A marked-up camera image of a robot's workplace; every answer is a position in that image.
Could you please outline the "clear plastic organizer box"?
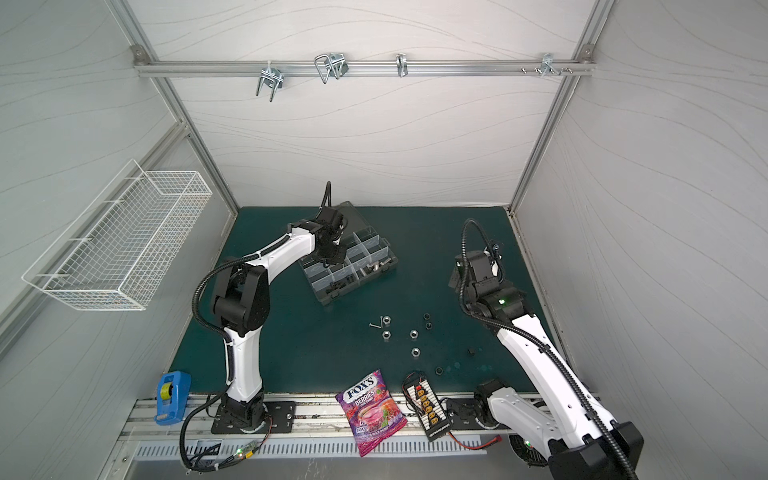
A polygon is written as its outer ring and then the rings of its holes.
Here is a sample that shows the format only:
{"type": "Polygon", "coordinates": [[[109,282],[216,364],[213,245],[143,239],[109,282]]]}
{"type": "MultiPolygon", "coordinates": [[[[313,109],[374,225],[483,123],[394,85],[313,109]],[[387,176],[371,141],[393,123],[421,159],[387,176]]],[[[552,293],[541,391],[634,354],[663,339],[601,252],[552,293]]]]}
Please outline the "clear plastic organizer box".
{"type": "Polygon", "coordinates": [[[312,256],[300,260],[303,273],[323,306],[394,270],[399,263],[388,240],[351,202],[345,201],[337,208],[344,216],[340,241],[347,248],[344,262],[325,266],[312,256]]]}

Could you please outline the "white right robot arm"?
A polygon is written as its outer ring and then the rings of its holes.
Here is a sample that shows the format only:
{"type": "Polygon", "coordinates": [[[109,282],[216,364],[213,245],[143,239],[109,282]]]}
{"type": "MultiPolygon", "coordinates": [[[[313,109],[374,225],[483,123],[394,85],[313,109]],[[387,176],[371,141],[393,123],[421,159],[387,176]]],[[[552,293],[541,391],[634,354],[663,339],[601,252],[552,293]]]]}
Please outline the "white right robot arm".
{"type": "Polygon", "coordinates": [[[634,479],[644,439],[631,422],[618,422],[588,391],[546,334],[526,295],[502,278],[488,251],[458,255],[451,286],[469,317],[494,332],[523,368],[542,405],[509,386],[488,385],[491,418],[514,432],[518,456],[549,469],[555,479],[634,479]]]}

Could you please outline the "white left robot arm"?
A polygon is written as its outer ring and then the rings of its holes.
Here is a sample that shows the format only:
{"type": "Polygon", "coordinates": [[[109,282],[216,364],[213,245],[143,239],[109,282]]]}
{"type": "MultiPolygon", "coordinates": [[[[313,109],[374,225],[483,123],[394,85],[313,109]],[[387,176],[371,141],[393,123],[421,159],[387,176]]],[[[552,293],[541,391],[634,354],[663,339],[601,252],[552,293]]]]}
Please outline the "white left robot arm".
{"type": "Polygon", "coordinates": [[[272,281],[307,256],[325,265],[343,263],[343,230],[341,211],[322,206],[315,218],[292,223],[274,242],[222,263],[196,287],[192,315],[223,340],[226,387],[220,411],[237,428],[255,430],[266,417],[259,345],[271,309],[272,281]]]}

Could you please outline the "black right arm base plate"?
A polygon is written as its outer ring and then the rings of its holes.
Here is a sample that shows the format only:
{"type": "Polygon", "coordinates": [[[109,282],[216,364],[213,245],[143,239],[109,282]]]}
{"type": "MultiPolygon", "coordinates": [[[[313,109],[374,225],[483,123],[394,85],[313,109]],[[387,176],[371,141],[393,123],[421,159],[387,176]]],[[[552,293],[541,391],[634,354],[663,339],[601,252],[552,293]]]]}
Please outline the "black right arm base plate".
{"type": "Polygon", "coordinates": [[[493,430],[497,426],[482,400],[447,397],[442,401],[442,405],[450,415],[454,429],[493,430]]]}

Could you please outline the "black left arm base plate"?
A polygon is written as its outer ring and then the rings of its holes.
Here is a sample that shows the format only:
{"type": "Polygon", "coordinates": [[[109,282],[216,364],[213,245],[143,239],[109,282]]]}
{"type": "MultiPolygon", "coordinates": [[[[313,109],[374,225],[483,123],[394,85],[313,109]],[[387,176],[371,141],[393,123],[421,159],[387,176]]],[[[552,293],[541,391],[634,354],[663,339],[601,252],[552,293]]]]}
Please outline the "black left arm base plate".
{"type": "Polygon", "coordinates": [[[290,433],[297,404],[293,401],[257,402],[251,406],[219,407],[211,426],[212,434],[290,433]]]}

